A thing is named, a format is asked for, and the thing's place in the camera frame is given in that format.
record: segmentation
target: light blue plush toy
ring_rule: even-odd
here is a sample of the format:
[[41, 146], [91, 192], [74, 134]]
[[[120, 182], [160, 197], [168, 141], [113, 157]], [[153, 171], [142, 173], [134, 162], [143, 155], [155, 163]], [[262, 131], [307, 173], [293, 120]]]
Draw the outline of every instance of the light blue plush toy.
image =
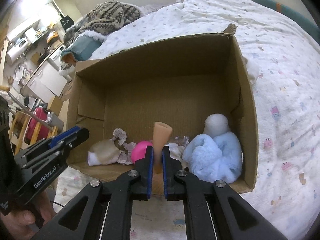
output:
[[189, 171], [199, 179], [232, 183], [242, 170], [241, 146], [223, 114], [212, 114], [205, 120], [204, 134], [196, 136], [182, 155]]

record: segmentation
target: black cable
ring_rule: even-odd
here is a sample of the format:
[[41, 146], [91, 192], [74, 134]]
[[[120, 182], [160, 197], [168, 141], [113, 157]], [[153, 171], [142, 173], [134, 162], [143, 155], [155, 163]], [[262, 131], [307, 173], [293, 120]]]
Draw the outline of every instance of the black cable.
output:
[[61, 206], [61, 207], [64, 207], [64, 205], [61, 205], [61, 204], [59, 204], [59, 203], [57, 203], [57, 202], [55, 202], [55, 201], [50, 200], [50, 202], [51, 202], [51, 203], [54, 203], [54, 204], [56, 204], [56, 205], [59, 205], [59, 206]]

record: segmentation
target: pink ball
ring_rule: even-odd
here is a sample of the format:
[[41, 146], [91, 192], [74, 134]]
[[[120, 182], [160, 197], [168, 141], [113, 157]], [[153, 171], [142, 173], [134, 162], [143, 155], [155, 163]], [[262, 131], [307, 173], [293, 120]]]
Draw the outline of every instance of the pink ball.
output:
[[152, 146], [152, 143], [148, 141], [141, 141], [137, 144], [131, 153], [131, 160], [133, 163], [144, 158], [146, 155], [147, 146], [149, 145]]

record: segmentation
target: white cabinet door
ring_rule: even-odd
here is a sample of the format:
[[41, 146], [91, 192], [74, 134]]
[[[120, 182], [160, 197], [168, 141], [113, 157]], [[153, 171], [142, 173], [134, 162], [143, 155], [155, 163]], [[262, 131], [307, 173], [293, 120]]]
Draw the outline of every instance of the white cabinet door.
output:
[[49, 103], [49, 101], [55, 96], [37, 77], [32, 77], [27, 84], [32, 93], [39, 97], [42, 101]]
[[67, 80], [47, 61], [37, 71], [36, 77], [58, 97], [67, 84]]

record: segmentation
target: white plush head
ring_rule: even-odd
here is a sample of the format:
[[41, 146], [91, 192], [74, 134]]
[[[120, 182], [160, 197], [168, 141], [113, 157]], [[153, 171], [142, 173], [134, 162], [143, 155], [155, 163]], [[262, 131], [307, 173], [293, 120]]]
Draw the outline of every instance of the white plush head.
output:
[[212, 114], [204, 122], [204, 134], [211, 138], [229, 132], [228, 119], [223, 114]]

